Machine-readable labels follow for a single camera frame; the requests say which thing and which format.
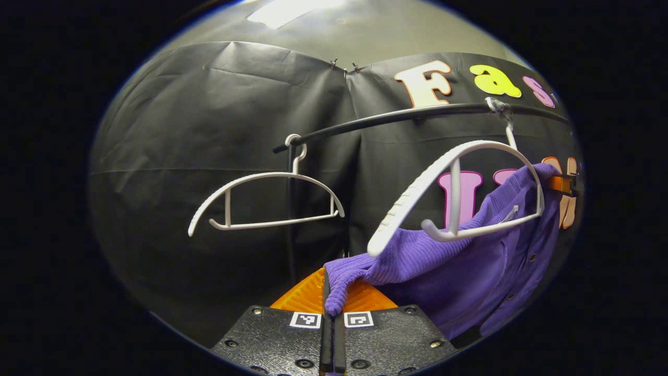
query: orange plastic part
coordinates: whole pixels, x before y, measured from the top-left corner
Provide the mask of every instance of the orange plastic part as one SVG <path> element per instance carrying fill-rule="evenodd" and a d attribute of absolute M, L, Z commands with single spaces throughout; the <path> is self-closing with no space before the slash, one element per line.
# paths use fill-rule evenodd
<path fill-rule="evenodd" d="M 325 268 L 320 268 L 283 294 L 271 308 L 293 312 L 323 313 Z M 363 312 L 397 307 L 372 285 L 355 281 L 348 287 L 348 300 L 343 312 Z"/>
<path fill-rule="evenodd" d="M 556 189 L 557 191 L 571 194 L 570 179 L 561 176 L 553 176 L 547 179 L 548 188 Z"/>

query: hanger hook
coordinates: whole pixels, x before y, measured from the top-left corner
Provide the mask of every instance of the hanger hook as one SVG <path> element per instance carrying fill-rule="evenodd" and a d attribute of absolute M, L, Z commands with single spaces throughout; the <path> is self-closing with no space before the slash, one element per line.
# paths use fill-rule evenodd
<path fill-rule="evenodd" d="M 509 104 L 501 102 L 500 100 L 493 98 L 491 96 L 485 98 L 485 102 L 490 107 L 490 110 L 494 111 L 502 119 L 506 121 L 506 137 L 508 137 L 508 144 L 513 149 L 517 150 L 517 144 L 515 143 L 515 136 L 512 133 L 512 108 Z"/>
<path fill-rule="evenodd" d="M 299 138 L 299 137 L 301 137 L 301 136 L 299 136 L 299 135 L 296 134 L 296 133 L 293 133 L 293 134 L 289 135 L 289 136 L 285 139 L 285 146 L 289 147 L 289 146 L 290 146 L 290 142 L 291 142 L 292 140 L 294 140 L 295 138 Z M 293 174 L 297 174 L 297 173 L 299 173 L 299 161 L 301 161 L 302 159 L 304 159 L 304 158 L 306 157 L 306 152 L 307 152 L 306 144 L 302 144 L 302 145 L 301 145 L 301 154 L 299 154 L 299 155 L 297 156 L 297 158 L 295 158 L 295 160 L 293 161 L 293 171 L 292 171 Z"/>

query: purple sweater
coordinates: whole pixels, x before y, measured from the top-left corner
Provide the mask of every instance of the purple sweater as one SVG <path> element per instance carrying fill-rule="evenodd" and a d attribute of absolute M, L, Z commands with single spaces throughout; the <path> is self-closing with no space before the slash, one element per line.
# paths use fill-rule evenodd
<path fill-rule="evenodd" d="M 543 187 L 558 174 L 545 163 L 534 168 Z M 474 325 L 481 325 L 481 335 L 490 333 L 526 302 L 550 261 L 562 195 L 543 191 L 543 214 L 510 229 L 449 243 L 436 242 L 422 230 L 398 229 L 377 258 L 361 254 L 326 263 L 331 292 L 325 309 L 341 313 L 347 287 L 362 279 L 400 306 L 418 305 L 447 339 Z M 517 213 L 506 219 L 514 205 Z M 536 183 L 525 166 L 487 195 L 479 212 L 460 228 L 535 212 Z"/>

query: yellow letter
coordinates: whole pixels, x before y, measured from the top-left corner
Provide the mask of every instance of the yellow letter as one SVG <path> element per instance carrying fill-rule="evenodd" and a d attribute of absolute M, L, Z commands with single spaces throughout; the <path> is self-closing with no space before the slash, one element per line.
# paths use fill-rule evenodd
<path fill-rule="evenodd" d="M 443 74 L 450 73 L 451 71 L 446 63 L 436 60 L 399 72 L 394 76 L 394 79 L 403 82 L 413 102 L 413 108 L 437 106 L 440 104 L 449 104 L 447 100 L 438 99 L 434 90 L 440 91 L 443 95 L 448 95 L 452 92 L 450 83 L 443 77 Z M 427 72 L 433 72 L 430 80 L 427 80 L 424 75 Z"/>
<path fill-rule="evenodd" d="M 478 65 L 471 66 L 469 70 L 471 73 L 477 75 L 474 80 L 476 86 L 485 93 L 495 95 L 507 94 L 515 98 L 522 96 L 522 92 L 512 84 L 510 78 L 508 78 L 504 72 L 501 72 L 494 67 Z"/>

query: letter a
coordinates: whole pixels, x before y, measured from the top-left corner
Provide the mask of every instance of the letter a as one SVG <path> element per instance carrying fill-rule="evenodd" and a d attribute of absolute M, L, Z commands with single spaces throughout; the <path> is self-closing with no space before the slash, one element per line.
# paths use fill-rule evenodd
<path fill-rule="evenodd" d="M 522 96 L 522 92 L 512 84 L 510 78 L 495 67 L 478 65 L 471 66 L 469 70 L 471 73 L 477 75 L 474 82 L 476 83 L 476 86 L 485 93 L 494 95 L 507 94 L 514 98 Z"/>

